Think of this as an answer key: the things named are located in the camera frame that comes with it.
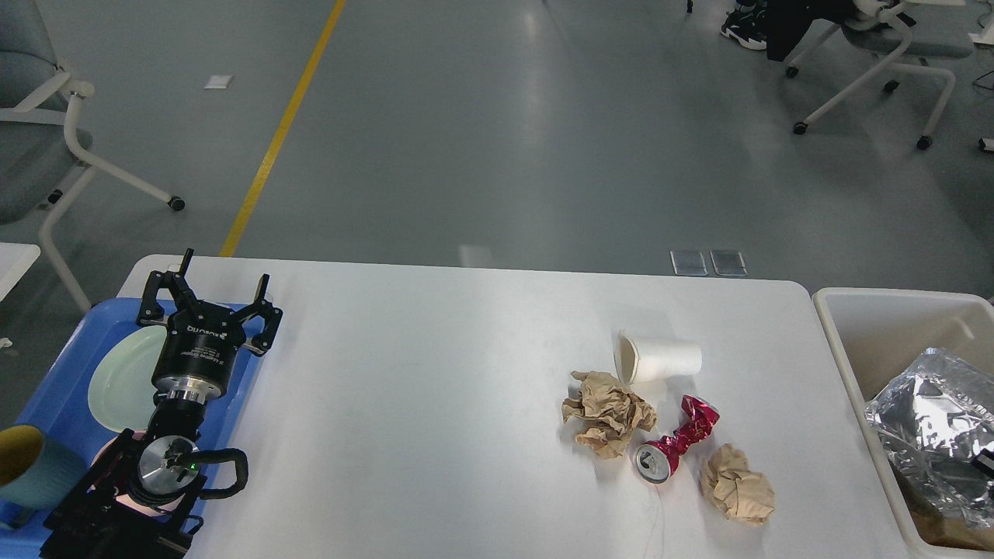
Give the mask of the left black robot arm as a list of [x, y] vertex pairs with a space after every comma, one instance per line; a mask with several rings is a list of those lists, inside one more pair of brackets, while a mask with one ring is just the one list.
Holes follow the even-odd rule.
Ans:
[[238, 351], [266, 354], [283, 312], [266, 298], [269, 275], [245, 307], [200, 300], [187, 283], [193, 255], [177, 270], [152, 270], [140, 297], [136, 323], [166, 330], [147, 428], [124, 429], [61, 499], [45, 519], [43, 558], [182, 558], [195, 504], [231, 498], [249, 480], [245, 453], [207, 449], [200, 429], [209, 404], [227, 395]]

